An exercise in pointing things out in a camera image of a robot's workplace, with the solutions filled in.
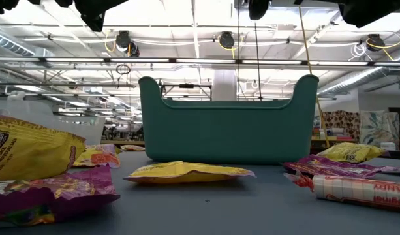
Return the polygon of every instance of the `purple candy wrapper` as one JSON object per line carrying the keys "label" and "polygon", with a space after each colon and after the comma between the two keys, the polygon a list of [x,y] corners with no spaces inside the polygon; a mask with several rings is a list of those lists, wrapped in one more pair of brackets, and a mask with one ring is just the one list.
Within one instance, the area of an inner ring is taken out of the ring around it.
{"label": "purple candy wrapper", "polygon": [[284,163],[284,167],[314,176],[346,176],[350,178],[370,178],[379,172],[400,172],[400,168],[397,167],[341,163],[316,155],[304,157],[296,163]]}
{"label": "purple candy wrapper", "polygon": [[0,181],[0,221],[54,223],[120,198],[109,166],[33,181]]}

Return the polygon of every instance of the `fabric pattern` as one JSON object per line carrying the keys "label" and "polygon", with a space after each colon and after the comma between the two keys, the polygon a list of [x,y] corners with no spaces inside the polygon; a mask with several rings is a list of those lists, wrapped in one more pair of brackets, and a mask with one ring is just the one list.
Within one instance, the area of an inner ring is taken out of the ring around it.
{"label": "fabric pattern", "polygon": [[343,128],[344,135],[351,136],[357,143],[360,137],[360,117],[357,112],[338,110],[323,112],[326,128]]}
{"label": "fabric pattern", "polygon": [[361,143],[380,147],[381,142],[400,144],[400,120],[398,113],[361,111]]}

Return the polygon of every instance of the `gray table surface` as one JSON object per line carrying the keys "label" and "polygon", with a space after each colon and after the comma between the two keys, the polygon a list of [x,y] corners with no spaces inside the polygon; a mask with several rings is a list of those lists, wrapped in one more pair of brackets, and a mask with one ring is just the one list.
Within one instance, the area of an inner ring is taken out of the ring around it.
{"label": "gray table surface", "polygon": [[[145,153],[121,153],[112,169],[121,198],[74,220],[0,234],[400,234],[400,212],[317,200],[283,176],[281,166],[240,166],[257,178],[179,185],[137,185],[122,180],[152,164]],[[400,166],[400,160],[367,164]],[[375,179],[400,181],[400,175]]]}

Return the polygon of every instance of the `white candy wrapper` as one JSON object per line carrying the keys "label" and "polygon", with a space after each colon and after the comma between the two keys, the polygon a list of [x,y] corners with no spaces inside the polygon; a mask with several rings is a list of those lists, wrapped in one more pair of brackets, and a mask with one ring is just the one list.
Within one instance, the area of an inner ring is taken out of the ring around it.
{"label": "white candy wrapper", "polygon": [[317,198],[400,209],[400,183],[321,175],[311,179],[301,172],[284,175],[300,187],[309,187]]}

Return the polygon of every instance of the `teal plastic bin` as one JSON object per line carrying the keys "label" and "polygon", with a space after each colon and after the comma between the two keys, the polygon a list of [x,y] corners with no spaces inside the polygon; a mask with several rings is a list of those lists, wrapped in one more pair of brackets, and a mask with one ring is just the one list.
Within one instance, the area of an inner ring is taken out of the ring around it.
{"label": "teal plastic bin", "polygon": [[146,154],[154,161],[270,165],[310,152],[318,78],[282,101],[172,101],[139,79]]}

